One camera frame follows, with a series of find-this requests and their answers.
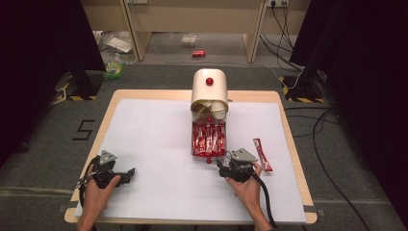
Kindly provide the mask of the beige paper item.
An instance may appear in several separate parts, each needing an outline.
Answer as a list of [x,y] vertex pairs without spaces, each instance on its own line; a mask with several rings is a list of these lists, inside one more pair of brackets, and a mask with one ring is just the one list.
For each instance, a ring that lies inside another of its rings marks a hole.
[[211,114],[211,103],[208,101],[198,101],[191,105],[192,118],[194,120],[207,117]]

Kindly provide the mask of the clear plastic container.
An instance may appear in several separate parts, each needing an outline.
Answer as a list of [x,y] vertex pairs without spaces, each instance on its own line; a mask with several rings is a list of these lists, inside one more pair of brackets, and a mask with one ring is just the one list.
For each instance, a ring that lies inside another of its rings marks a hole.
[[181,38],[181,45],[183,47],[195,47],[199,41],[199,37],[196,35],[183,35]]

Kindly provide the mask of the dark curtain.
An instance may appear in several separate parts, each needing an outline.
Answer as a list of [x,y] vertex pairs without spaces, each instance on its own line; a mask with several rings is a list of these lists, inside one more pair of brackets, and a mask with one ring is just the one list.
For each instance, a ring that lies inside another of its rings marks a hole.
[[81,0],[0,0],[0,167],[70,72],[105,68]]
[[310,0],[291,60],[326,73],[352,138],[408,228],[408,0]]

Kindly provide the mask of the white paper cup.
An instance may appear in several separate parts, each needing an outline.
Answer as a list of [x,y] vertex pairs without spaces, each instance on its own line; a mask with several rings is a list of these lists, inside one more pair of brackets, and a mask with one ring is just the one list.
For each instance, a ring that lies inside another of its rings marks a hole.
[[223,101],[213,101],[210,111],[214,118],[225,119],[228,111],[228,106]]

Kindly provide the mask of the black stand base striped tape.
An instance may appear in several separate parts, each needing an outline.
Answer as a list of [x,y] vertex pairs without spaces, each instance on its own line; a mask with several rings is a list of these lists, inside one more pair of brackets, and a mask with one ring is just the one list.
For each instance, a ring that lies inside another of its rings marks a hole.
[[303,73],[284,75],[279,78],[285,99],[292,102],[323,103],[321,91],[313,77],[304,77]]
[[84,77],[76,77],[67,72],[55,87],[56,101],[84,101],[95,100],[103,82],[101,71],[87,70]]

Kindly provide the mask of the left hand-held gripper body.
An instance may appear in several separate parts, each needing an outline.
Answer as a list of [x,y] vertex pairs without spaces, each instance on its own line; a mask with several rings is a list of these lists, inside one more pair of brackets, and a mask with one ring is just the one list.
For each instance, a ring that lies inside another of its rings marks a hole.
[[96,181],[99,188],[106,188],[112,179],[117,175],[127,176],[127,172],[116,173],[113,171],[115,166],[115,160],[117,156],[109,151],[102,150],[100,155],[94,157],[91,161],[92,167],[92,178]]

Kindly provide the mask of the white crumpled papers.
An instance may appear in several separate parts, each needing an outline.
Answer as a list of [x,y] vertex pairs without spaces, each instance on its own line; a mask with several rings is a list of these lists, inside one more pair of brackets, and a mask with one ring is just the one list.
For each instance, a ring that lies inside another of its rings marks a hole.
[[129,53],[133,48],[130,41],[119,38],[113,32],[93,31],[93,35],[99,48],[112,47],[119,53]]

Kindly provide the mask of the white cabinet with red knobs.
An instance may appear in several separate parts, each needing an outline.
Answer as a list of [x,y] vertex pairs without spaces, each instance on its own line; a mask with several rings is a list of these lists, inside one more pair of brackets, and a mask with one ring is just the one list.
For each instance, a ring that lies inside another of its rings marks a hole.
[[[193,75],[191,105],[198,101],[223,101],[228,106],[228,93],[226,75],[220,69],[201,68]],[[194,120],[194,122],[207,122],[217,124],[226,121],[225,119],[216,119],[212,113],[207,117]]]

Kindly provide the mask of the green bag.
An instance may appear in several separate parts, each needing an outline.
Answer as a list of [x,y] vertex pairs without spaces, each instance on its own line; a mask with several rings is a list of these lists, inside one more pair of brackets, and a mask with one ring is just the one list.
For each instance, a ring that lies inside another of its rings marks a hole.
[[122,62],[108,62],[103,77],[105,79],[118,79],[122,76],[123,67],[124,64]]

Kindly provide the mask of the person's left hand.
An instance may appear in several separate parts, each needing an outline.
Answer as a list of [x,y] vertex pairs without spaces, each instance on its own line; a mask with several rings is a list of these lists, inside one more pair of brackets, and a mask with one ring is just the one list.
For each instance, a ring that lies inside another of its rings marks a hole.
[[91,176],[91,171],[87,173],[87,184],[84,195],[84,216],[99,216],[107,208],[108,201],[121,177],[115,176],[105,189],[100,189],[96,181]]

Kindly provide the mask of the person's right hand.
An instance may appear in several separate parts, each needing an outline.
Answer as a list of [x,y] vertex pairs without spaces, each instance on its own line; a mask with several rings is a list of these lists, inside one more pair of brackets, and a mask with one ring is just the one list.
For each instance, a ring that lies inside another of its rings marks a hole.
[[226,177],[225,181],[235,190],[236,197],[250,215],[262,212],[260,205],[261,186],[253,176],[243,183],[237,182],[230,177]]

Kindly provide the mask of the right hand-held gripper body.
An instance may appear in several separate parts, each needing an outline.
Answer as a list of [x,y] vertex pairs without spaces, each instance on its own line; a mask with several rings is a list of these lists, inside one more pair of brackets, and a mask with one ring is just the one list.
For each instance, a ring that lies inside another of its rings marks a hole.
[[225,169],[226,177],[230,177],[237,182],[245,182],[255,174],[254,162],[258,159],[244,148],[235,151],[228,151],[226,154],[229,169]]

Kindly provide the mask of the wooden desk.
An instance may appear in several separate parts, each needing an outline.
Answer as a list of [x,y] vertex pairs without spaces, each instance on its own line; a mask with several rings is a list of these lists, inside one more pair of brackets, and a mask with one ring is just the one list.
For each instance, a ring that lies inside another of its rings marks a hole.
[[138,62],[157,32],[242,35],[247,60],[255,61],[259,36],[278,35],[284,25],[299,33],[311,0],[270,8],[267,0],[80,0],[94,31],[126,31]]

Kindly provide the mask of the red stick sachet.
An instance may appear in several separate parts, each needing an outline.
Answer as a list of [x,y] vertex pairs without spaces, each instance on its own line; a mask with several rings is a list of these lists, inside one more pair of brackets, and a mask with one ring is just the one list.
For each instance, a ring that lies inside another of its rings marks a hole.
[[264,153],[261,140],[256,138],[256,139],[253,140],[253,142],[254,142],[255,148],[257,150],[257,153],[258,153],[258,155],[260,157],[261,163],[263,164],[264,171],[273,172],[273,168],[270,165],[270,163],[269,163],[269,161],[268,161],[268,159],[267,159],[267,157],[266,157],[266,155]]

